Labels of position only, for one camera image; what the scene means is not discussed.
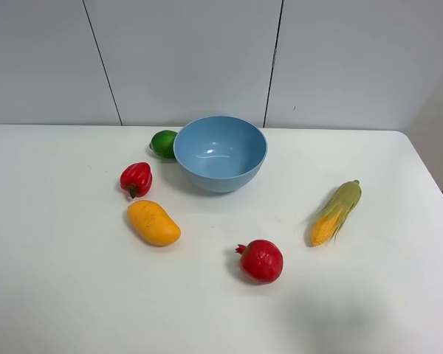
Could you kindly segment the yellow mango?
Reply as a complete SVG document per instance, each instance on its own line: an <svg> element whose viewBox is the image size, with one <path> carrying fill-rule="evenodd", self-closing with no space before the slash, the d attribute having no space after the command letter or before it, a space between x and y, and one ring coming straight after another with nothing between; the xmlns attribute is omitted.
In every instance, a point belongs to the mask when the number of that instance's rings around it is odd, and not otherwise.
<svg viewBox="0 0 443 354"><path fill-rule="evenodd" d="M156 202L141 200L127 209L127 217L139 236L152 246L169 246L178 241L181 230Z"/></svg>

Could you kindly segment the blue plastic bowl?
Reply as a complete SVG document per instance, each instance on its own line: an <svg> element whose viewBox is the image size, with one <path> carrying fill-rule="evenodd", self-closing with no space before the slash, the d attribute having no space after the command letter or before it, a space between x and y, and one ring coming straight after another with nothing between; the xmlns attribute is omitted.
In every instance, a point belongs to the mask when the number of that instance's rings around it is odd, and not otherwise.
<svg viewBox="0 0 443 354"><path fill-rule="evenodd" d="M190 183L213 193L234 192L261 169L268 144L252 123L205 117L183 127L174 140L175 159Z"/></svg>

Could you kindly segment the green lime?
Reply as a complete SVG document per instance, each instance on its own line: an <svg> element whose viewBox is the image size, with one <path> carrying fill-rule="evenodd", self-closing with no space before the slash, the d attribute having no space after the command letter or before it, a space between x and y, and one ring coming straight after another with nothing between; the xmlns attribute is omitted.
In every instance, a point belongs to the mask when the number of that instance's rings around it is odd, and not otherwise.
<svg viewBox="0 0 443 354"><path fill-rule="evenodd" d="M158 157L164 159L175 159L174 140L176 138L176 135L176 131L160 131L151 138L149 148Z"/></svg>

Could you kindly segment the red bell pepper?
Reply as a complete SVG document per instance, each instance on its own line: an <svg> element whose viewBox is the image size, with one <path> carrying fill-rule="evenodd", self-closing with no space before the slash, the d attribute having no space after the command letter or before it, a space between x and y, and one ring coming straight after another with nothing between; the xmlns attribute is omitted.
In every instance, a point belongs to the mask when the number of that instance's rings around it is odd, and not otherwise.
<svg viewBox="0 0 443 354"><path fill-rule="evenodd" d="M120 187L131 198L145 196L152 185L151 167L146 162L137 162L128 166L120 177Z"/></svg>

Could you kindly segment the red pomegranate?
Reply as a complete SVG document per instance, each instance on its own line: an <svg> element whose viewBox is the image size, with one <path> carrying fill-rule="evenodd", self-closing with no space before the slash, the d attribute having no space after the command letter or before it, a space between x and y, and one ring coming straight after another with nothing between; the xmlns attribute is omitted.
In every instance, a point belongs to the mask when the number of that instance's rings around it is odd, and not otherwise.
<svg viewBox="0 0 443 354"><path fill-rule="evenodd" d="M256 285L276 281L284 267L284 257L279 248L268 240L254 240L246 246L238 244L235 252L241 256L242 274Z"/></svg>

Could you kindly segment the corn cob with husk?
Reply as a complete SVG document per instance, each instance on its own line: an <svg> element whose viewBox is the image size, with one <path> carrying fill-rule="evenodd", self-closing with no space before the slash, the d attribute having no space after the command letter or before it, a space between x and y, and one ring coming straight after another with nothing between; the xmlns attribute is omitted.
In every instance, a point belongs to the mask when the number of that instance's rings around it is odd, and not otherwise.
<svg viewBox="0 0 443 354"><path fill-rule="evenodd" d="M341 184L317 214L310 232L312 246L334 240L362 195L358 180Z"/></svg>

